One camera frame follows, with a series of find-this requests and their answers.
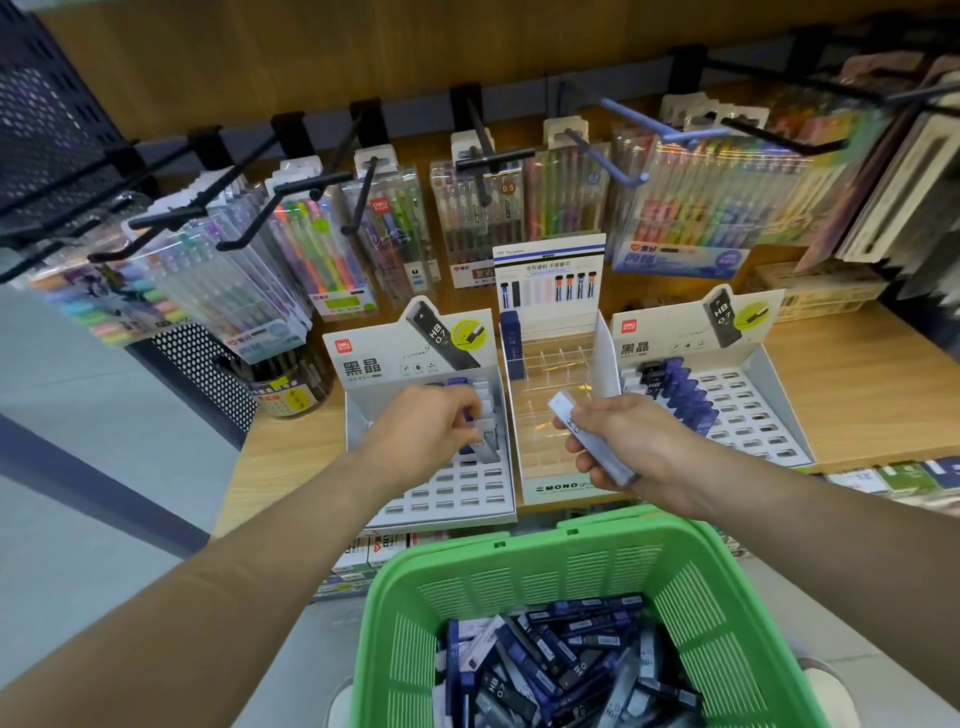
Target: gray floor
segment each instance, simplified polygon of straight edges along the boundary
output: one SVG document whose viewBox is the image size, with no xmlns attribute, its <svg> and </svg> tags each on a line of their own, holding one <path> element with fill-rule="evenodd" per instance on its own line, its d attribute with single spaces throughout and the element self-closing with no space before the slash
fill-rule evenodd
<svg viewBox="0 0 960 728">
<path fill-rule="evenodd" d="M 236 451 L 133 359 L 9 286 L 0 342 L 0 413 L 212 527 Z M 0 685 L 175 561 L 0 478 Z M 837 668 L 865 726 L 960 726 L 960 714 L 830 612 L 756 559 L 743 568 L 787 640 Z M 355 599 L 307 607 L 237 725 L 321 725 L 352 672 L 361 610 Z"/>
</svg>

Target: wooden wall panel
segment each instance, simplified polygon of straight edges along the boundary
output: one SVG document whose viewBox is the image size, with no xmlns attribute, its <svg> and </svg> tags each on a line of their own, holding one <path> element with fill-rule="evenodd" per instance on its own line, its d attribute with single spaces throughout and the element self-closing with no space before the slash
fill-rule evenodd
<svg viewBox="0 0 960 728">
<path fill-rule="evenodd" d="M 912 10 L 936 0 L 914 0 Z M 110 0 L 39 15 L 120 131 L 154 139 L 655 58 L 902 0 Z"/>
</svg>

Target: cardboard display stand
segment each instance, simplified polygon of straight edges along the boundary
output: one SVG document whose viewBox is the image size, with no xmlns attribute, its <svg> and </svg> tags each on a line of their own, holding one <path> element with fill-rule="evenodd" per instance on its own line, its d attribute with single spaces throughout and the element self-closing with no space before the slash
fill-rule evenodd
<svg viewBox="0 0 960 728">
<path fill-rule="evenodd" d="M 782 300 L 782 289 L 735 296 L 722 284 L 702 301 L 614 314 L 616 366 L 623 375 L 682 356 L 719 412 L 709 439 L 786 467 L 809 465 L 810 445 L 763 348 Z"/>
<path fill-rule="evenodd" d="M 603 494 L 577 472 L 547 404 L 561 390 L 576 401 L 619 393 L 613 341 L 597 308 L 603 254 L 603 234 L 493 249 L 501 314 L 516 311 L 523 342 L 522 352 L 504 353 L 508 371 L 523 372 L 508 390 L 528 504 Z M 512 367 L 518 359 L 522 367 Z"/>
<path fill-rule="evenodd" d="M 346 393 L 347 450 L 411 384 L 465 377 L 470 384 L 486 382 L 493 403 L 499 461 L 481 462 L 473 452 L 454 455 L 428 482 L 387 503 L 364 535 L 516 521 L 510 432 L 488 308 L 441 316 L 417 296 L 396 323 L 327 333 L 324 343 Z"/>
</svg>

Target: wooden shelf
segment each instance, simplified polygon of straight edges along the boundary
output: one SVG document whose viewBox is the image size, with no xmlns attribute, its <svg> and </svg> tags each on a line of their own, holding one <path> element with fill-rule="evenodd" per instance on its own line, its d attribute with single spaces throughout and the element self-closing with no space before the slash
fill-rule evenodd
<svg viewBox="0 0 960 728">
<path fill-rule="evenodd" d="M 960 453 L 960 366 L 878 303 L 777 324 L 765 343 L 807 440 L 815 473 Z M 223 536 L 344 451 L 344 393 L 295 420 L 257 415 L 214 528 Z M 519 515 L 625 499 L 526 505 Z"/>
</svg>

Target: price tag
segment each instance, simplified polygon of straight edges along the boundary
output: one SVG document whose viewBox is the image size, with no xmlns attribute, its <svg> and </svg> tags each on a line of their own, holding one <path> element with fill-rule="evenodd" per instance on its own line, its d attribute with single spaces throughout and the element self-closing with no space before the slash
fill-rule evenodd
<svg viewBox="0 0 960 728">
<path fill-rule="evenodd" d="M 302 412 L 316 401 L 313 397 L 310 397 L 303 392 L 300 387 L 288 389 L 284 393 L 284 397 L 286 398 L 290 409 L 293 409 L 297 412 Z"/>
</svg>

